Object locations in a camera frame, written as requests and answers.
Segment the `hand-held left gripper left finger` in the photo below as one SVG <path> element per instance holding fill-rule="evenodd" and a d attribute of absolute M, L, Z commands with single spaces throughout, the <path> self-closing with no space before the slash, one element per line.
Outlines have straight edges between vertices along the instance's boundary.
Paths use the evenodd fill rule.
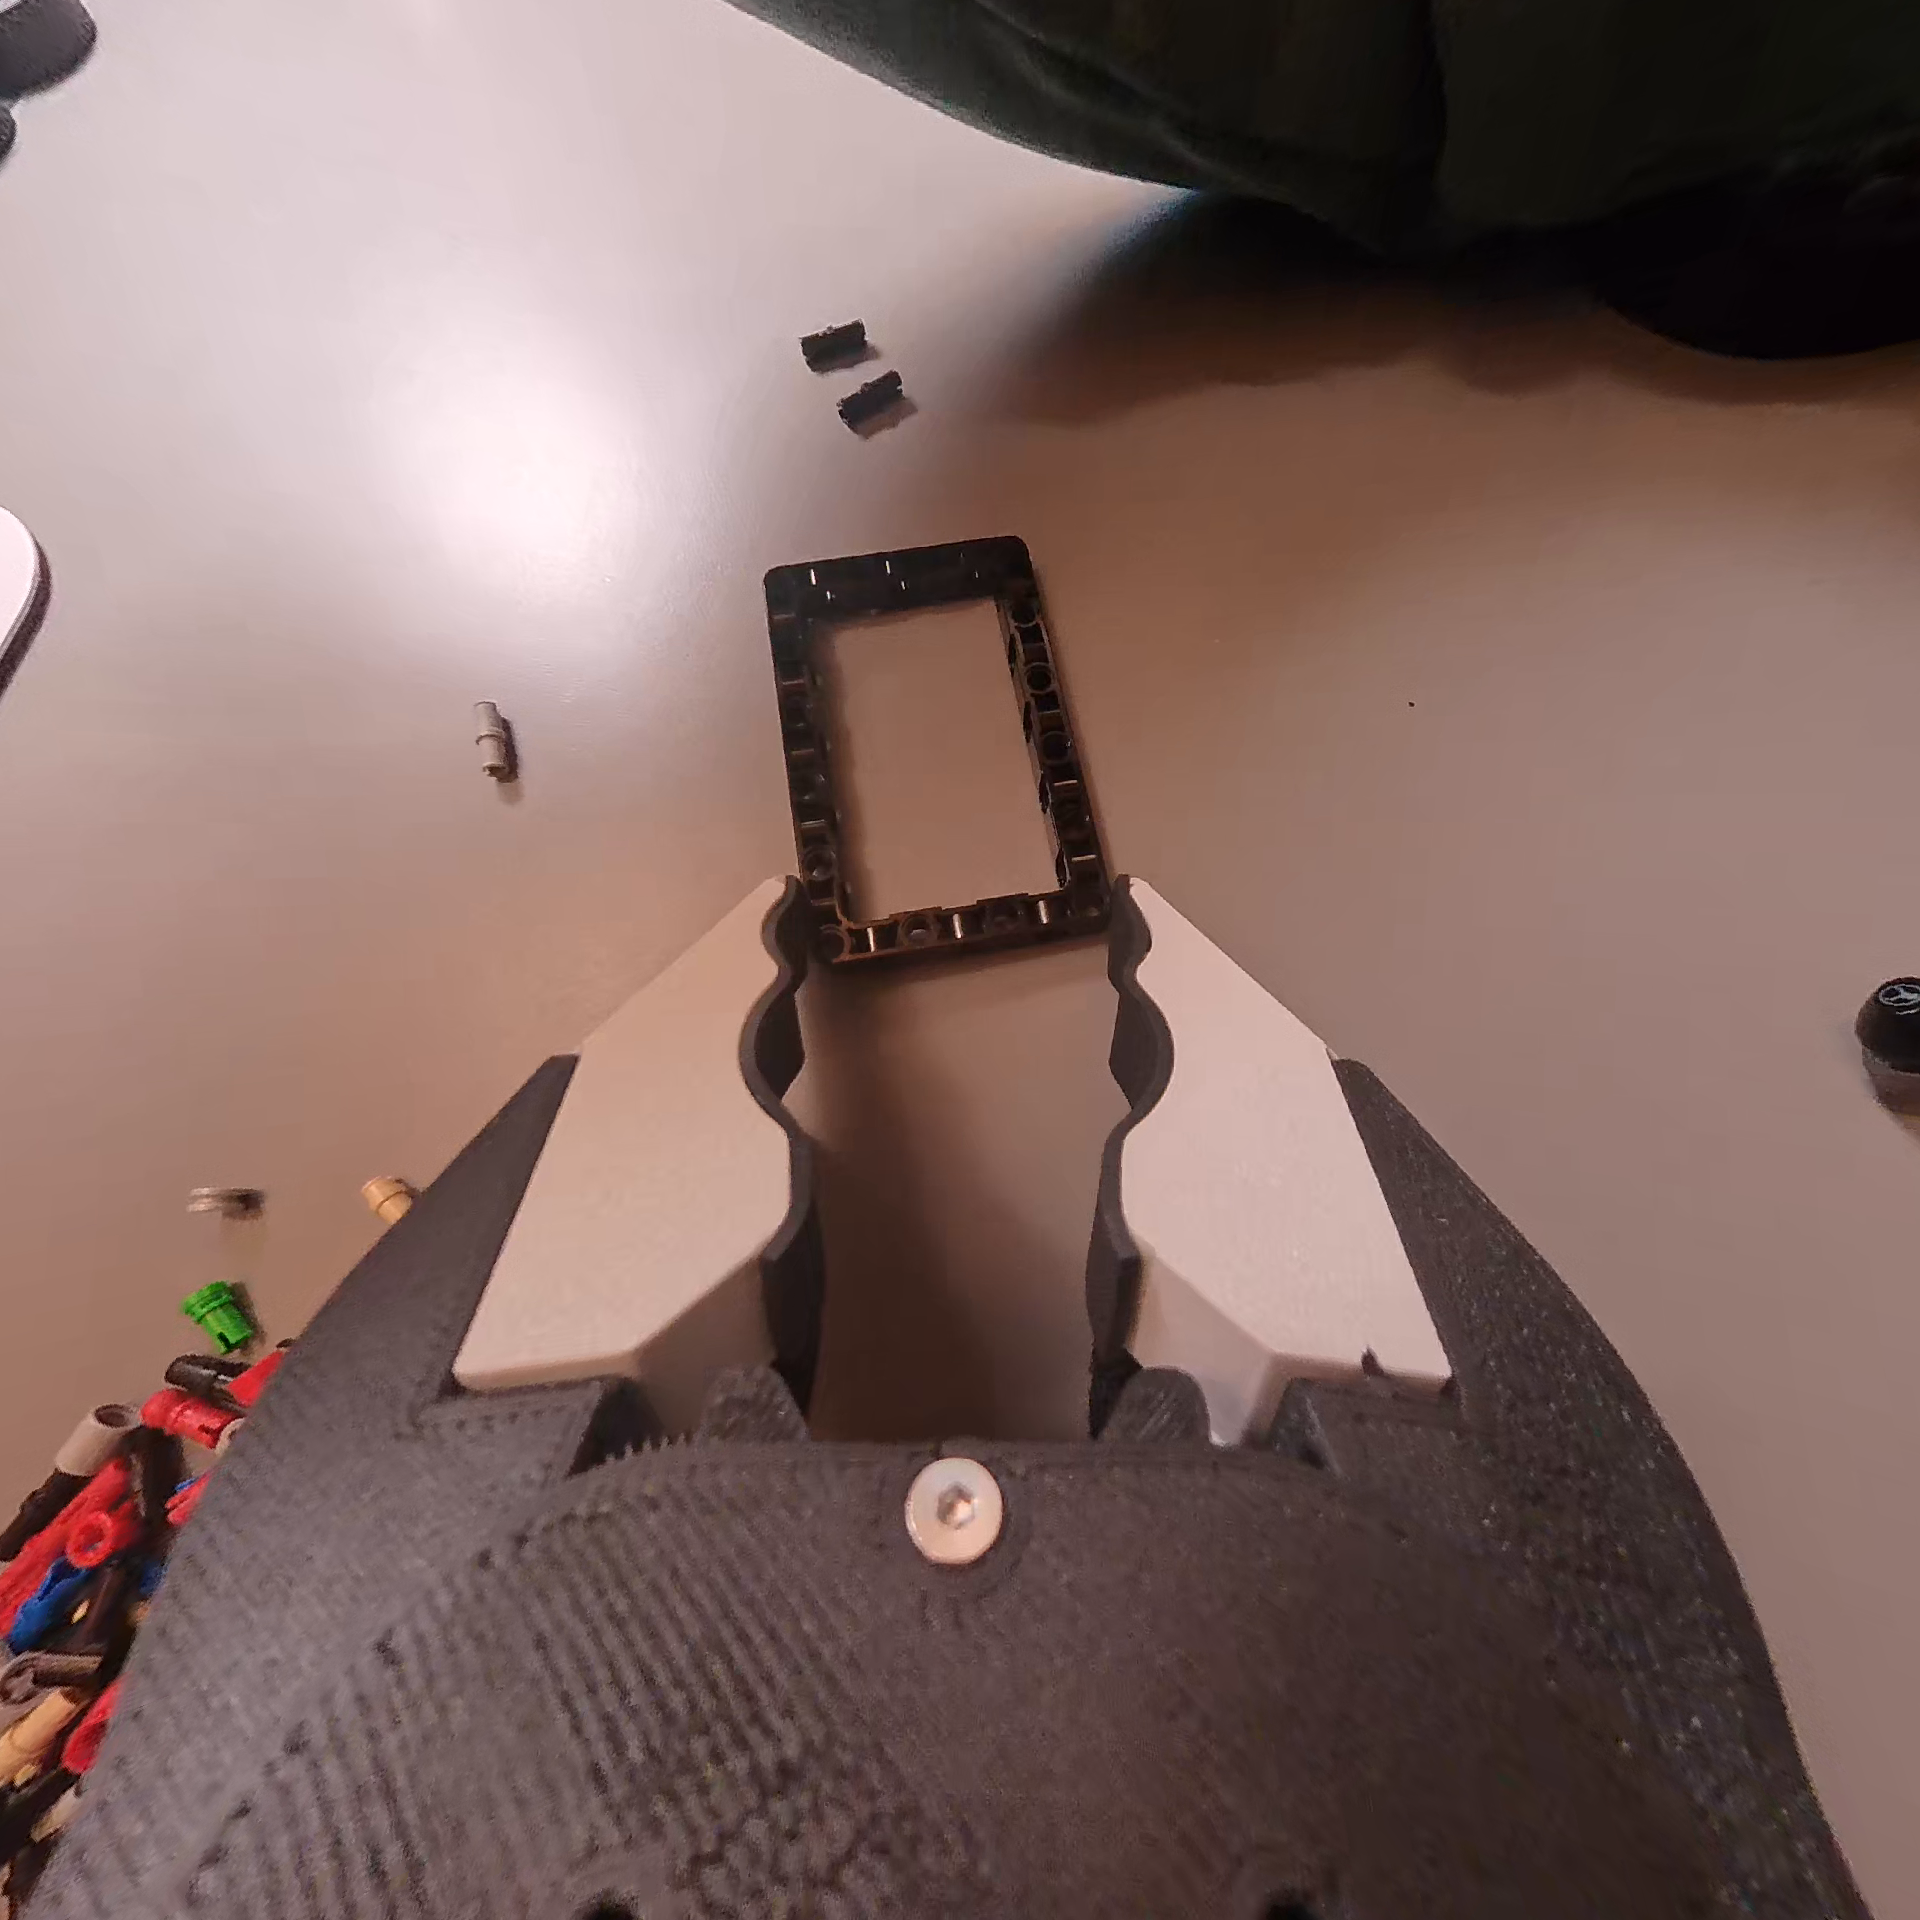
<path fill-rule="evenodd" d="M 732 1368 L 801 1409 L 825 1249 L 801 1076 L 810 904 L 767 880 L 579 1050 L 452 1378 L 476 1395 L 624 1377 L 696 1420 Z"/>

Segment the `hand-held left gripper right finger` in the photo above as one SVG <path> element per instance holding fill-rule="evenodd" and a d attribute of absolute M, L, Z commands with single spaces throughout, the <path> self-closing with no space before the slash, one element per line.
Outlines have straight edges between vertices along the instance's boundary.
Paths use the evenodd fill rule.
<path fill-rule="evenodd" d="M 1088 1427 L 1145 1371 L 1201 1434 L 1265 1437 L 1297 1384 L 1452 1378 L 1330 1047 L 1140 877 L 1119 883 L 1109 1072 L 1088 1241 Z"/>

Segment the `white book stand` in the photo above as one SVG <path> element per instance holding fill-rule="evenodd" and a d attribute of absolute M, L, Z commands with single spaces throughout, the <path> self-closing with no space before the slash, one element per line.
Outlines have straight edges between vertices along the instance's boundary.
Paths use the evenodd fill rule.
<path fill-rule="evenodd" d="M 41 544 L 12 511 L 0 511 L 2 524 L 2 660 L 0 690 L 26 663 L 50 603 L 52 576 Z"/>

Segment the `black lego frame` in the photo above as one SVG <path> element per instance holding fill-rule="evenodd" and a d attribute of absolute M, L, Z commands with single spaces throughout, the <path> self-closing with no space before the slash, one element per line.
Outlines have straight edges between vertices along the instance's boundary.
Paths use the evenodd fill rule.
<path fill-rule="evenodd" d="M 1098 937 L 1114 922 L 1114 875 L 1051 648 L 1040 576 L 1017 535 L 905 547 L 770 567 L 762 580 L 795 883 L 813 957 L 842 971 L 898 969 L 946 956 L 1009 953 Z M 1053 880 L 1043 891 L 927 904 L 893 914 L 858 906 L 849 865 L 842 757 L 818 663 L 829 628 L 986 605 L 1015 692 L 1024 755 Z"/>

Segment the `pile of lego pieces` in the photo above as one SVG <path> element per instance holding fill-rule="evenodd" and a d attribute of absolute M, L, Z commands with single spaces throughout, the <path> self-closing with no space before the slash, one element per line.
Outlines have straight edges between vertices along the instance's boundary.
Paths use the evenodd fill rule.
<path fill-rule="evenodd" d="M 420 1237 L 369 1256 L 236 1404 L 187 1388 L 117 1409 L 89 1466 L 63 1456 L 5 1544 L 5 1661 L 88 1657 L 21 1684 L 5 1735 L 5 1916 L 81 1812 L 81 1904 L 140 1904 L 213 1840 L 218 1812 L 283 1823 L 267 1794 L 312 1693 L 347 1667 L 444 1529 Z"/>

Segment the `person's green hoodie torso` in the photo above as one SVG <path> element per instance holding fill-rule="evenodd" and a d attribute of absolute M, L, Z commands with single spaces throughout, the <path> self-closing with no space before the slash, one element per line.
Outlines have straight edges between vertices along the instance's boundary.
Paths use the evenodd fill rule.
<path fill-rule="evenodd" d="M 1455 251 L 1915 138 L 1915 2 L 740 2 L 1099 175 Z"/>

